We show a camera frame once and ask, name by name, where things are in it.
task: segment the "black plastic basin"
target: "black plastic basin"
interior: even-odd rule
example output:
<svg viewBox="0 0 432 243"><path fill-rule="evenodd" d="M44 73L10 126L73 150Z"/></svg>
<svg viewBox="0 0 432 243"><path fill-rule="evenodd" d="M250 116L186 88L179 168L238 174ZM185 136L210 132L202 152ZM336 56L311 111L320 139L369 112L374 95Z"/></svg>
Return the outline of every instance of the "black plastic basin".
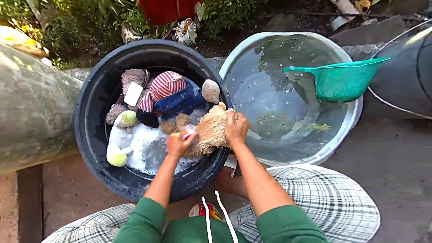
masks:
<svg viewBox="0 0 432 243"><path fill-rule="evenodd" d="M79 151L89 170L113 192L138 201L150 185L153 175L128 167L114 167L106 160L112 126L105 115L121 93L121 75L131 68L151 73L175 71L202 86L212 79L221 89L220 99L231 108L231 99L216 69L199 53L173 41L143 40L117 48L103 58L87 77L79 93L75 110L75 135ZM220 148L179 174L175 174L171 201L193 195L213 180L228 157L229 149Z"/></svg>

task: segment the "red and white striped fabric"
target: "red and white striped fabric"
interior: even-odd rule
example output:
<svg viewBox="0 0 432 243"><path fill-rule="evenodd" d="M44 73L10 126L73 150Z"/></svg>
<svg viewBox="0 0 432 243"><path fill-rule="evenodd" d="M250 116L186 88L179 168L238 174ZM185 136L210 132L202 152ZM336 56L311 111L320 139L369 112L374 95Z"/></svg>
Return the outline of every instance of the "red and white striped fabric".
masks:
<svg viewBox="0 0 432 243"><path fill-rule="evenodd" d="M146 94L138 105L139 109L152 112L153 105L186 87L184 78L173 71L159 74L150 85L150 92Z"/></svg>

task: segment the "green plastic scoop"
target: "green plastic scoop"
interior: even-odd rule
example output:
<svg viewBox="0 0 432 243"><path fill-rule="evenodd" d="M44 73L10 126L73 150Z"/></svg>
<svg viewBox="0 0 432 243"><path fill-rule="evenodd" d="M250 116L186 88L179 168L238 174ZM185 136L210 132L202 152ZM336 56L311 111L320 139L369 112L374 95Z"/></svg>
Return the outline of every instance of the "green plastic scoop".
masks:
<svg viewBox="0 0 432 243"><path fill-rule="evenodd" d="M309 72L315 75L317 97L321 102L350 102L360 98L368 88L379 65L390 58L330 64L321 67L294 67L287 71Z"/></svg>

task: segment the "green shirt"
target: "green shirt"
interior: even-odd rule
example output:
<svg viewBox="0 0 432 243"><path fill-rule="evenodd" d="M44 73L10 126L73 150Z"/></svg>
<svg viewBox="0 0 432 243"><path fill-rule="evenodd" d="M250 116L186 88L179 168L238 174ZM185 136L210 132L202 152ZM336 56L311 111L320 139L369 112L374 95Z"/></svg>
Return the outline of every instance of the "green shirt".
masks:
<svg viewBox="0 0 432 243"><path fill-rule="evenodd" d="M206 243L208 242L206 218L188 217L173 220L165 232L166 210L149 198L142 198L121 226L114 243ZM282 206L263 213L257 219L257 227L265 243L326 243L323 232L310 221L297 206ZM213 242L232 242L228 225L210 219ZM239 243L248 243L238 232Z"/></svg>

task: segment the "leg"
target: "leg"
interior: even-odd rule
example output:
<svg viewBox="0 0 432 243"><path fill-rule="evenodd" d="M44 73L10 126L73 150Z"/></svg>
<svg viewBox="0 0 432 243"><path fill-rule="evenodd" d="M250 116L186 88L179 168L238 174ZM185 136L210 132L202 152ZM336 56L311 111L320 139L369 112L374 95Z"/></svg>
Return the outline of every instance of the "leg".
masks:
<svg viewBox="0 0 432 243"><path fill-rule="evenodd" d="M312 222L333 243L366 243L380 225L377 206L355 181L313 165L267 169ZM262 242L251 205L230 214L233 226L250 242Z"/></svg>
<svg viewBox="0 0 432 243"><path fill-rule="evenodd" d="M96 212L61 227L42 243L110 243L134 208L129 203Z"/></svg>
<svg viewBox="0 0 432 243"><path fill-rule="evenodd" d="M216 189L220 193L234 194L249 200L243 177L231 177L233 170L226 166L222 167L221 172L216 175Z"/></svg>

